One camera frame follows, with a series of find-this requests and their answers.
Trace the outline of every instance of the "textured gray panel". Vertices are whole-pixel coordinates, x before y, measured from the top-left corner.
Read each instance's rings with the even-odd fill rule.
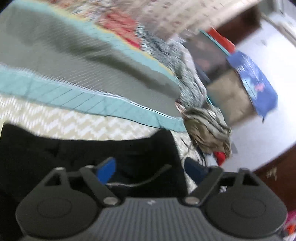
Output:
[[[26,237],[26,240],[38,239]],[[212,227],[198,208],[185,207],[176,198],[127,198],[115,208],[105,208],[95,223],[65,241],[247,241]],[[257,241],[280,241],[271,236]]]

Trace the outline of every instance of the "gray blanket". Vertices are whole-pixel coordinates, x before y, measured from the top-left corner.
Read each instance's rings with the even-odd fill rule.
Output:
[[[137,57],[127,56],[124,43],[115,48],[114,38],[106,40],[107,34],[97,37],[97,30],[93,34],[86,33],[77,27],[80,23],[72,24],[73,20],[50,8],[37,1],[16,0],[2,12],[0,62],[18,71],[33,71],[47,80],[105,96],[123,97],[149,111],[168,116],[170,121],[177,118],[180,122],[181,115],[175,107],[180,89],[173,74],[170,77],[169,71],[160,67],[155,59],[153,66],[143,64],[152,61],[144,55],[142,63]]]

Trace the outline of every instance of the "red fabric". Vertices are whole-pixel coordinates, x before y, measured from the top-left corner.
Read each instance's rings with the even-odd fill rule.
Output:
[[[129,44],[140,48],[141,41],[135,34],[137,22],[119,9],[112,9],[104,17],[97,21],[102,27],[112,30]]]
[[[226,155],[224,152],[219,152],[219,151],[214,151],[214,156],[216,157],[218,166],[221,166],[225,160],[226,160]]]
[[[292,233],[294,233],[295,230],[296,230],[296,225],[295,225],[295,224],[293,224],[293,225],[289,225],[289,226],[287,227],[287,231],[288,231],[288,234],[289,234],[289,235],[292,234]]]
[[[235,45],[227,38],[220,35],[215,29],[211,28],[207,33],[219,44],[221,44],[229,53],[235,52]]]

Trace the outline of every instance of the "bed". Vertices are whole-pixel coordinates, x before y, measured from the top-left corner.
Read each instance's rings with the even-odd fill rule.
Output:
[[[182,161],[200,161],[175,100],[200,107],[206,92],[181,48],[104,1],[81,2],[15,0],[1,13],[0,126],[83,140],[167,129]]]

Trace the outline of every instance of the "black fabric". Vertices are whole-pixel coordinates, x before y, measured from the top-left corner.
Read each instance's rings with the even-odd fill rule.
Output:
[[[294,6],[296,6],[296,0],[290,0],[291,3],[294,4]]]
[[[3,125],[0,138],[0,208],[10,203],[12,218],[16,205],[55,167],[77,171],[97,165],[106,158],[116,159],[116,172],[110,182],[138,183],[165,164],[172,167],[143,187],[116,190],[120,197],[184,197],[187,186],[184,170],[170,131],[160,130],[150,138],[123,141],[58,140],[37,137],[17,126]],[[0,227],[2,239],[15,240],[19,230]]]
[[[12,0],[1,0],[0,1],[0,13],[12,2]]]

